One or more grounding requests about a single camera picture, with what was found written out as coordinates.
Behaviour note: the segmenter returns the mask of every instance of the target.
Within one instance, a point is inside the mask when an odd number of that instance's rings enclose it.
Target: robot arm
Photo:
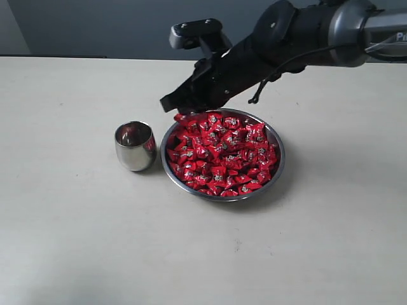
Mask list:
[[[179,88],[161,99],[165,112],[202,112],[232,97],[308,65],[359,67],[369,57],[407,61],[407,10],[378,10],[368,0],[321,0],[297,9],[289,1],[271,5],[252,34],[231,47],[215,19],[175,25],[173,48],[201,47],[205,58]]]

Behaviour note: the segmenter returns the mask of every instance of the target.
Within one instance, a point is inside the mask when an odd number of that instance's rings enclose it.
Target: metal cup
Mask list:
[[[114,134],[120,163],[132,172],[148,169],[157,157],[156,143],[150,126],[140,121],[128,122]]]

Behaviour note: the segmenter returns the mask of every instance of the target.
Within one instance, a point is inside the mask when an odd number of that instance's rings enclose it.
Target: stainless steel bowl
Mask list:
[[[266,122],[264,122],[263,120],[255,117],[255,116],[253,116],[252,114],[246,113],[244,111],[222,108],[222,109],[216,110],[216,112],[220,112],[223,116],[234,116],[236,118],[239,118],[241,120],[241,122],[245,122],[248,124],[257,124],[257,123],[265,124],[267,139],[268,139],[269,143],[278,145],[278,147],[276,147],[275,150],[276,150],[276,153],[279,154],[279,162],[277,163],[277,166],[275,168],[275,172],[273,173],[273,178],[271,179],[271,181],[269,181],[261,189],[258,189],[256,191],[254,191],[253,193],[249,193],[249,194],[241,195],[241,196],[235,196],[235,197],[210,196],[207,194],[200,193],[200,192],[186,186],[172,172],[171,167],[169,166],[168,156],[167,156],[167,145],[172,140],[171,135],[173,135],[177,131],[177,129],[181,127],[179,125],[179,123],[175,123],[174,125],[171,126],[171,128],[165,134],[165,136],[162,140],[162,143],[161,143],[161,157],[163,160],[163,166],[164,166],[165,172],[170,177],[170,179],[184,191],[187,191],[192,195],[199,196],[203,199],[210,200],[210,201],[232,202],[232,201],[243,200],[246,198],[252,198],[254,196],[258,196],[259,194],[264,193],[269,188],[271,188],[271,186],[277,181],[277,179],[281,176],[281,173],[284,169],[284,163],[286,161],[286,153],[284,151],[284,146],[283,146],[283,143],[282,143],[279,135],[277,134],[277,132],[275,132],[275,130],[269,124],[267,124]]]

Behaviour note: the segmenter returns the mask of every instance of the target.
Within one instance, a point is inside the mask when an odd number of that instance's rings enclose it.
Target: red candy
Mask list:
[[[231,197],[261,189],[279,161],[265,124],[251,125],[220,112],[177,114],[180,124],[167,144],[169,165],[188,187],[209,196]]]

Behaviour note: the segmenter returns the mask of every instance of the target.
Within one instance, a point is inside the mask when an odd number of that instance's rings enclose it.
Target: table surface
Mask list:
[[[0,304],[406,304],[407,65],[309,67],[227,106],[287,151],[264,196],[195,198],[113,133],[173,123],[193,62],[0,58]]]

